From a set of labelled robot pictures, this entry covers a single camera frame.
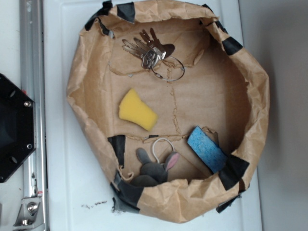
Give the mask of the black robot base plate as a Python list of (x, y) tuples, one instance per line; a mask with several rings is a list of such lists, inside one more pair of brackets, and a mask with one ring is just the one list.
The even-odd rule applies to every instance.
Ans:
[(5, 183), (35, 150), (34, 101), (0, 75), (0, 182)]

